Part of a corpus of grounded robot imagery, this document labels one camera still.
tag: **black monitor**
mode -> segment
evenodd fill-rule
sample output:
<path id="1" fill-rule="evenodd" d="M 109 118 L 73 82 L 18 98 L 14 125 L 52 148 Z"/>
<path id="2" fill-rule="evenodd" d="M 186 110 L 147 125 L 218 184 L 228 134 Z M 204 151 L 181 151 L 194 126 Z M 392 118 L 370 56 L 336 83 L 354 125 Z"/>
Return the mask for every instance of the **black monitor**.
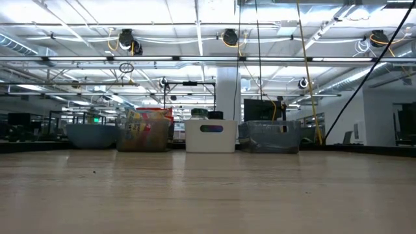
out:
<path id="1" fill-rule="evenodd" d="M 281 118 L 280 101 L 273 101 L 276 104 L 276 114 L 274 120 Z M 274 112 L 274 105 L 270 100 L 244 100 L 244 121 L 251 120 L 272 120 Z"/>
<path id="2" fill-rule="evenodd" d="M 31 124 L 31 114 L 29 113 L 9 113 L 7 118 L 9 125 L 29 126 Z"/>

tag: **white wall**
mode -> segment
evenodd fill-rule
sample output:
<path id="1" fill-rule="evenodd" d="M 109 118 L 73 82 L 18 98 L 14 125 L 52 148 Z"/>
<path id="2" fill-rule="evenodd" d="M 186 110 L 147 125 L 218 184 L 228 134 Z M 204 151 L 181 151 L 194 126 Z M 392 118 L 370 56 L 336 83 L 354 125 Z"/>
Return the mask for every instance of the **white wall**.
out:
<path id="1" fill-rule="evenodd" d="M 337 115 L 341 111 L 342 107 L 348 101 L 352 92 L 342 92 L 341 97 L 325 97 L 319 101 L 317 106 L 317 114 L 325 114 L 325 131 L 328 132 L 332 123 L 335 121 Z M 297 120 L 306 116 L 312 116 L 312 108 L 303 106 L 302 110 L 291 111 L 287 114 L 288 120 Z M 360 129 L 363 134 L 363 138 L 360 140 L 354 140 L 354 134 L 351 137 L 351 143 L 362 143 L 367 144 L 366 141 L 366 127 L 365 127 L 365 118 L 364 118 L 364 102 L 363 102 L 363 92 L 359 91 L 357 96 L 351 101 L 347 106 L 344 113 L 339 118 L 337 124 L 332 129 L 326 144 L 336 144 L 343 143 L 345 132 L 353 131 L 354 124 L 361 122 L 362 128 Z"/>
<path id="2" fill-rule="evenodd" d="M 413 103 L 414 90 L 364 90 L 365 125 L 369 146 L 395 146 L 394 103 Z"/>

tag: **wire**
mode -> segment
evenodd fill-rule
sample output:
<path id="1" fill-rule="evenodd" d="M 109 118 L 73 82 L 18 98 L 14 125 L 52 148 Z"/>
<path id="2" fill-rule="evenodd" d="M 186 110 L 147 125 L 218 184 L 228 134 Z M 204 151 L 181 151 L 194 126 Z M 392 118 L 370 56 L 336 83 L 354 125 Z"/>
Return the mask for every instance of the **wire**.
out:
<path id="1" fill-rule="evenodd" d="M 261 90 L 261 88 L 260 88 L 260 85 L 259 84 L 257 84 L 257 82 L 255 81 L 255 79 L 254 79 L 254 76 L 252 75 L 252 73 L 249 71 L 249 69 L 248 69 L 248 67 L 247 67 L 247 65 L 246 65 L 246 63 L 245 63 L 245 61 L 243 61 L 242 62 L 243 64 L 244 64 L 244 66 L 246 67 L 246 70 L 247 70 L 247 72 L 250 74 L 250 77 L 252 77 L 252 80 L 254 81 L 254 83 L 255 83 L 255 85 L 257 85 L 257 87 L 259 87 L 259 89 Z M 266 98 L 268 98 L 271 102 L 272 102 L 272 104 L 273 104 L 273 106 L 274 106 L 274 112 L 273 112 L 273 117 L 272 117 L 272 122 L 274 121 L 274 117 L 276 117 L 276 112 L 277 112 L 277 110 L 278 110 L 278 107 L 276 106 L 276 104 L 274 103 L 274 101 L 272 101 L 267 95 L 265 95 L 266 96 Z"/>
<path id="2" fill-rule="evenodd" d="M 118 49 L 118 44 L 119 44 L 119 39 L 120 39 L 120 34 L 117 36 L 117 44 L 116 44 L 116 48 L 113 48 L 113 47 L 111 47 L 111 45 L 110 45 L 110 40 L 108 40 L 107 41 L 107 45 L 109 46 L 109 49 L 110 50 L 112 50 L 112 51 L 116 51 L 117 49 Z"/>
<path id="3" fill-rule="evenodd" d="M 257 12 L 257 0 L 254 1 L 255 4 L 255 20 L 257 21 L 257 40 L 258 40 L 258 45 L 259 45 L 259 79 L 260 79 L 260 94 L 263 93 L 263 84 L 261 82 L 261 50 L 260 50 L 260 28 L 259 28 L 259 14 Z"/>
<path id="4" fill-rule="evenodd" d="M 241 0 L 239 0 L 239 2 L 240 2 L 240 12 L 239 12 L 239 38 L 240 38 L 240 29 L 241 29 Z M 239 62 L 240 62 L 240 54 L 241 54 L 241 52 L 240 52 L 240 44 L 238 43 L 237 44 L 238 46 L 237 46 L 237 50 L 238 50 L 238 53 L 237 53 L 237 71 L 236 71 L 236 75 L 235 75 L 235 91 L 234 91 L 234 107 L 233 107 L 233 120 L 235 120 L 235 100 L 236 100 L 236 98 L 237 98 L 237 89 L 238 89 L 238 87 L 239 87 Z"/>
<path id="5" fill-rule="evenodd" d="M 302 37 L 302 49 L 304 50 L 304 58 L 305 58 L 304 60 L 305 60 L 305 67 L 306 67 L 307 85 L 309 86 L 309 93 L 311 95 L 313 117 L 315 118 L 315 127 L 316 127 L 317 132 L 318 132 L 319 144 L 322 145 L 322 134 L 320 133 L 319 123 L 318 123 L 318 117 L 317 117 L 317 110 L 315 108 L 315 101 L 313 100 L 312 82 L 311 82 L 311 78 L 309 76 L 309 67 L 307 66 L 307 57 L 306 57 L 306 48 L 305 48 L 305 40 L 304 40 L 304 31 L 302 29 L 302 21 L 300 20 L 299 0 L 296 0 L 296 7 L 298 9 L 300 36 Z"/>
<path id="6" fill-rule="evenodd" d="M 387 42 L 379 42 L 379 41 L 377 41 L 377 40 L 373 39 L 373 38 L 372 38 L 372 36 L 374 36 L 374 34 L 371 34 L 371 35 L 370 35 L 370 40 L 372 40 L 373 42 L 376 42 L 377 44 L 382 44 L 382 45 L 387 45 L 387 44 L 388 44 Z M 391 42 L 391 44 L 396 44 L 397 42 L 401 42 L 401 41 L 403 41 L 405 38 L 406 38 L 406 35 L 404 35 L 404 36 L 402 37 L 402 39 L 399 39 L 399 40 L 397 40 L 397 41 Z"/>
<path id="7" fill-rule="evenodd" d="M 338 122 L 339 118 L 341 117 L 341 115 L 343 114 L 343 112 L 345 111 L 346 107 L 350 104 L 350 102 L 352 101 L 352 99 L 357 95 L 358 91 L 361 89 L 361 87 L 364 85 L 365 81 L 370 77 L 372 71 L 376 68 L 377 64 L 380 62 L 380 60 L 382 59 L 382 57 L 387 53 L 387 50 L 389 49 L 390 45 L 393 44 L 395 37 L 397 36 L 398 32 L 400 31 L 400 29 L 402 28 L 404 22 L 407 20 L 412 8 L 415 6 L 416 0 L 413 0 L 408 8 L 408 11 L 404 14 L 404 17 L 402 19 L 402 21 L 400 22 L 400 24 L 398 25 L 395 33 L 393 33 L 389 43 L 387 43 L 386 47 L 384 48 L 382 54 L 377 58 L 376 62 L 372 65 L 372 67 L 370 68 L 370 71 L 366 74 L 366 76 L 364 77 L 363 81 L 359 84 L 359 86 L 356 88 L 356 91 L 352 94 L 352 96 L 350 97 L 350 99 L 345 103 L 344 107 L 341 109 L 341 111 L 339 112 L 337 118 L 335 119 L 335 121 L 332 123 L 330 130 L 328 131 L 328 133 L 326 133 L 325 136 L 325 141 L 328 138 L 328 136 L 330 135 L 333 127 L 335 126 L 335 124 Z"/>

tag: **ceiling beam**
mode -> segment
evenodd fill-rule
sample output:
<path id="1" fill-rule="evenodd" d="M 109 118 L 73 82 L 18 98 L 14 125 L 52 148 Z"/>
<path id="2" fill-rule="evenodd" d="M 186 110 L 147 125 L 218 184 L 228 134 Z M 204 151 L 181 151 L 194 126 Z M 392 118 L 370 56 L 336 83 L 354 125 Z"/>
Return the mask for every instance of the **ceiling beam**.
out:
<path id="1" fill-rule="evenodd" d="M 87 42 L 82 36 L 80 36 L 78 33 L 76 33 L 67 23 L 65 23 L 65 21 L 63 21 L 62 19 L 60 19 L 56 14 L 54 14 L 45 3 L 43 2 L 39 2 L 37 0 L 32 0 L 34 3 L 36 3 L 40 8 L 44 9 L 47 13 L 51 14 L 53 17 L 55 17 L 60 24 L 66 29 L 68 30 L 70 33 L 72 33 L 74 36 L 76 36 L 78 39 L 82 40 L 84 42 L 84 44 L 86 44 L 86 46 L 88 46 L 89 48 L 93 49 L 96 53 L 98 53 L 99 55 L 102 55 L 101 52 L 99 52 L 92 44 L 90 44 L 90 42 Z"/>

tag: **black cable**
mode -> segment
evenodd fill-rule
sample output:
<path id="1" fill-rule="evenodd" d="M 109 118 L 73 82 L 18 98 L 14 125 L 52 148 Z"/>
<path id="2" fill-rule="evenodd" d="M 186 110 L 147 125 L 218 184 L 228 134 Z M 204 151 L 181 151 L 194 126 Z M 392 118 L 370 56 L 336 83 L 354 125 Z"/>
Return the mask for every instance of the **black cable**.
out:
<path id="1" fill-rule="evenodd" d="M 393 42 L 393 40 L 395 39 L 395 37 L 397 36 L 398 32 L 400 31 L 400 29 L 402 28 L 404 22 L 407 20 L 412 8 L 415 6 L 416 0 L 413 0 L 409 6 L 408 11 L 406 12 L 406 14 L 404 15 L 402 21 L 400 22 L 400 24 L 398 25 L 395 33 L 392 35 L 389 43 L 386 45 L 386 47 L 384 48 L 382 54 L 377 58 L 377 61 L 372 65 L 370 71 L 366 74 L 366 76 L 364 77 L 363 81 L 359 84 L 358 88 L 356 89 L 356 91 L 352 94 L 352 96 L 350 97 L 350 99 L 346 102 L 346 104 L 344 105 L 344 107 L 341 109 L 340 113 L 338 114 L 337 118 L 335 119 L 334 123 L 331 125 L 330 130 L 328 131 L 328 133 L 326 133 L 324 142 L 326 142 L 326 139 L 328 138 L 328 136 L 330 135 L 333 127 L 335 126 L 335 124 L 338 122 L 339 118 L 341 117 L 341 115 L 343 114 L 343 112 L 345 111 L 346 107 L 348 106 L 348 104 L 350 104 L 350 102 L 352 101 L 352 99 L 357 95 L 358 91 L 361 89 L 361 87 L 364 85 L 364 82 L 370 77 L 372 71 L 375 69 L 375 67 L 377 66 L 377 64 L 380 62 L 380 60 L 383 58 L 383 56 L 387 53 L 387 50 L 389 49 L 391 43 Z"/>
<path id="2" fill-rule="evenodd" d="M 235 120 L 235 100 L 237 98 L 237 89 L 239 87 L 239 62 L 240 62 L 240 28 L 241 28 L 241 0 L 240 2 L 240 13 L 239 13 L 239 40 L 237 41 L 237 74 L 235 76 L 235 91 L 234 91 L 234 108 L 233 108 L 233 120 Z"/>
<path id="3" fill-rule="evenodd" d="M 260 28 L 259 28 L 259 14 L 257 13 L 257 0 L 254 1 L 255 3 L 255 15 L 257 20 L 257 39 L 259 41 L 259 75 L 260 75 L 260 100 L 263 100 L 263 82 L 261 82 L 261 50 L 260 50 Z"/>

